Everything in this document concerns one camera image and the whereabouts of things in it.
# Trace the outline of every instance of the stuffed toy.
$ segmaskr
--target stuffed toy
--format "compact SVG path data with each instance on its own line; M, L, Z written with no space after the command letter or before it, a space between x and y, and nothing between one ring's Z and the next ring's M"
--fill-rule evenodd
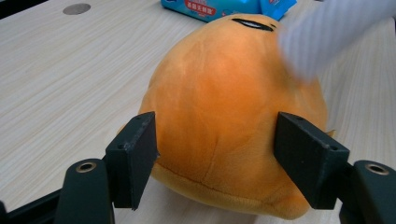
M276 116L295 114L325 131L327 110L318 79L296 78L310 69L299 67L298 55L315 60L293 54L290 36L301 32L288 37L282 30L288 29L263 15L235 14L204 25L167 53L139 110L156 113L161 157L153 177L224 209L286 219L307 211L273 155Z

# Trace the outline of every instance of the blue box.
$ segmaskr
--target blue box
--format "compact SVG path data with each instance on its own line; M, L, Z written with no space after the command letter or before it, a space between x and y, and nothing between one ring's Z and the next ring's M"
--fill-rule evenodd
M161 0L163 7L202 21L236 14L262 14L279 21L296 0Z

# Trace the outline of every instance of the white cloth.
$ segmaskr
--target white cloth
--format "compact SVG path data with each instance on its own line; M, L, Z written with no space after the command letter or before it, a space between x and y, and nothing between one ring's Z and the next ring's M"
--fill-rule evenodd
M396 15L396 0L326 0L287 27L279 45L296 76L309 81L370 27Z

